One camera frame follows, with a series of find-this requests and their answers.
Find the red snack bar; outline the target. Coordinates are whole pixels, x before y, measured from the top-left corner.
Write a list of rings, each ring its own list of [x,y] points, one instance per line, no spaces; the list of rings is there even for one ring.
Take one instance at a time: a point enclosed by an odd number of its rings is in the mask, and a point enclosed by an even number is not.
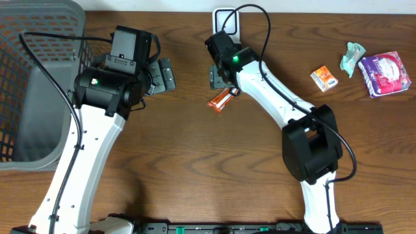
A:
[[[227,103],[237,95],[239,95],[238,88],[225,88],[219,95],[209,101],[207,106],[212,108],[215,112],[220,113]]]

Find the orange snack packet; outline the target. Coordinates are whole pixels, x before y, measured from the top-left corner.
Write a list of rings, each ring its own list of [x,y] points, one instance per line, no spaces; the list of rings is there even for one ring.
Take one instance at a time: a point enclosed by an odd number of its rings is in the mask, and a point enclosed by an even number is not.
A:
[[[326,92],[338,84],[338,80],[330,73],[326,66],[315,70],[310,76],[322,92]]]

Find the teal wrapper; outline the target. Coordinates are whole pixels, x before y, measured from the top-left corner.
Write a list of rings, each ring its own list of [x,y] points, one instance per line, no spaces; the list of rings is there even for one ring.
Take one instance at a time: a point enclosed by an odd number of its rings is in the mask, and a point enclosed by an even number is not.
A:
[[[348,74],[349,78],[353,76],[356,64],[365,52],[366,49],[362,45],[355,42],[347,43],[347,52],[343,55],[339,66],[341,70]]]

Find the purple snack packet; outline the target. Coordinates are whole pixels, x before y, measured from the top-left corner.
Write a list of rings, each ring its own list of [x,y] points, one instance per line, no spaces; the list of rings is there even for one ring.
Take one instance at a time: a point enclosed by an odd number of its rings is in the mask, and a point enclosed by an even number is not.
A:
[[[411,85],[396,51],[363,57],[357,65],[371,98],[403,92]]]

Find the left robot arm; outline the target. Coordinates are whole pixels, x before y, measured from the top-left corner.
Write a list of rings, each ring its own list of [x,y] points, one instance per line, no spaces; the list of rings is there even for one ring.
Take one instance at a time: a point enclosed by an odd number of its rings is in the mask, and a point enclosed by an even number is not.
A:
[[[111,148],[144,98],[175,88],[170,61],[151,54],[155,34],[117,26],[105,67],[90,66],[60,95],[71,112],[68,137],[45,198],[26,226],[13,233],[134,233],[135,221],[112,214],[91,222],[94,196]]]

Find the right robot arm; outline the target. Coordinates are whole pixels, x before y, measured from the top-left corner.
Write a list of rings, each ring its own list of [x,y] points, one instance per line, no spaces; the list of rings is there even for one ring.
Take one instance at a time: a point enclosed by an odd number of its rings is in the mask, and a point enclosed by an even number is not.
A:
[[[333,231],[340,220],[331,181],[343,153],[336,134],[316,121],[322,117],[335,127],[332,110],[326,105],[316,108],[299,98],[255,51],[240,48],[225,31],[210,36],[205,46],[219,76],[254,98],[281,128],[283,162],[301,184],[306,226],[313,233]]]

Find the grey plastic basket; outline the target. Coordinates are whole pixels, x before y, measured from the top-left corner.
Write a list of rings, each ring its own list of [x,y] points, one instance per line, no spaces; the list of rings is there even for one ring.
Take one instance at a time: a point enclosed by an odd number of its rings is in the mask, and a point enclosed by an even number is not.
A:
[[[53,171],[71,114],[21,46],[31,31],[83,36],[85,12],[74,1],[1,2],[1,170]]]

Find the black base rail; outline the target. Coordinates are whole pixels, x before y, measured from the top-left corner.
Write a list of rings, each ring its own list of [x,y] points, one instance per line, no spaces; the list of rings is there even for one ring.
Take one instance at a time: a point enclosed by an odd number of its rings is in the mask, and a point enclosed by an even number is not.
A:
[[[294,233],[312,234],[305,224],[294,222],[279,222],[277,224],[167,224],[147,223],[112,224],[109,227],[91,227],[91,233],[104,234],[253,234],[253,233]]]

